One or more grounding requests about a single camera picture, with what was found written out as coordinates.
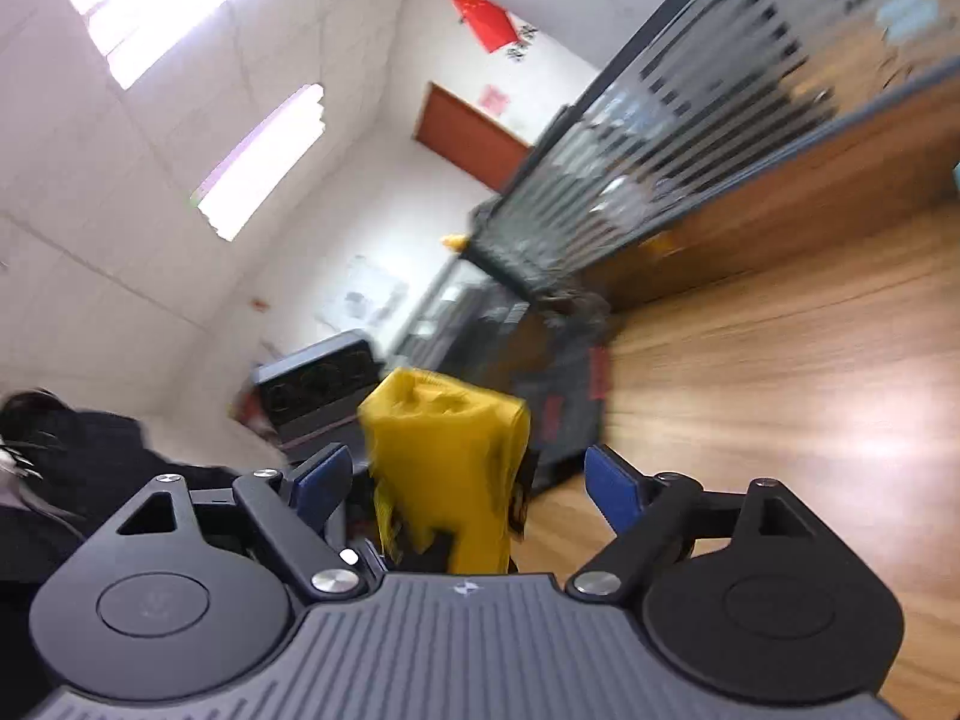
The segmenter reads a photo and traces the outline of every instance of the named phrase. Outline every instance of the silver bolt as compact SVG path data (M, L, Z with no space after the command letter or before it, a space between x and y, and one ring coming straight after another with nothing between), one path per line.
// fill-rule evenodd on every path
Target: silver bolt
M573 586L584 595L610 595L620 589L620 579L608 571L587 571L574 577Z
M314 574L310 584L320 592L345 593L360 584L360 577L345 568L328 568Z

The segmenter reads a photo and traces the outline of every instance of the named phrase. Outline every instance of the red flag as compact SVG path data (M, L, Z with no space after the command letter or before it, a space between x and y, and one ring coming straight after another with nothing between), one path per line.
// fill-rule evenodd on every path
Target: red flag
M499 5L489 0L453 0L453 6L488 53L520 40L507 11Z

